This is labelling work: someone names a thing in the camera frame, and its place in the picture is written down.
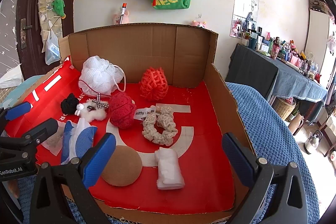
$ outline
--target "door handle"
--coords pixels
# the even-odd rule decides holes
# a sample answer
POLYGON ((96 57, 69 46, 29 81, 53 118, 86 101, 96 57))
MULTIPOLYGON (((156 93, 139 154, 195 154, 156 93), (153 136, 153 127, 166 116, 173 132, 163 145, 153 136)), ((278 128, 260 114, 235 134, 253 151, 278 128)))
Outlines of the door handle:
POLYGON ((22 18, 20 20, 20 45, 21 49, 23 50, 24 48, 27 47, 26 43, 26 30, 31 29, 33 26, 26 26, 26 19, 22 18))

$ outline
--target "blue tablecloth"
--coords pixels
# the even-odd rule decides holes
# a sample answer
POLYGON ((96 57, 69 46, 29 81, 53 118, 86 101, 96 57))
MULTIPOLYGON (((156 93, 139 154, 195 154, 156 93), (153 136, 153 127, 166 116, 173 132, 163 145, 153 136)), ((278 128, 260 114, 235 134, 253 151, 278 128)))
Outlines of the blue tablecloth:
POLYGON ((271 95, 325 103, 327 89, 307 79, 279 60, 273 60, 237 44, 231 55, 226 82, 248 85, 266 99, 271 95))

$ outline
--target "white folded cloth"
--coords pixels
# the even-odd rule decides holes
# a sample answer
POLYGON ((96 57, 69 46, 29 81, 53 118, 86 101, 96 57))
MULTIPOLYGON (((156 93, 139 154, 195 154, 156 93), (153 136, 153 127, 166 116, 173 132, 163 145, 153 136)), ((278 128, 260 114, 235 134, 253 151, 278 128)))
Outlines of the white folded cloth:
POLYGON ((175 150, 160 147, 155 151, 155 159, 159 169, 156 181, 159 190, 183 188, 185 183, 179 167, 179 158, 175 150))

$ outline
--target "green plush toy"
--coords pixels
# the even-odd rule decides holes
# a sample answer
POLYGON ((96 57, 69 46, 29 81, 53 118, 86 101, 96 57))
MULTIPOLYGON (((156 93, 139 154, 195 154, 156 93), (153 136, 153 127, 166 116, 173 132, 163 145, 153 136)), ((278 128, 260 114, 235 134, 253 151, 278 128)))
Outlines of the green plush toy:
POLYGON ((63 0, 54 0, 52 5, 54 7, 53 11, 56 14, 58 14, 62 19, 65 19, 66 15, 65 15, 64 9, 63 9, 63 7, 65 7, 64 1, 63 0))

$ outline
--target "red knitted ball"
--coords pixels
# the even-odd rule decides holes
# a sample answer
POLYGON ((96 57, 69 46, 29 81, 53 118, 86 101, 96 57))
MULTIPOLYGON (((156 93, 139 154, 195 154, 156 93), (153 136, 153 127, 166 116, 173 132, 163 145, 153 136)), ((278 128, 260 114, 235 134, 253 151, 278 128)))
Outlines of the red knitted ball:
POLYGON ((163 99, 168 92, 168 83, 162 68, 147 69, 140 82, 141 96, 146 100, 163 99))
POLYGON ((124 92, 117 93, 110 99, 109 115, 110 122, 121 129, 130 128, 134 123, 136 105, 131 97, 124 92))

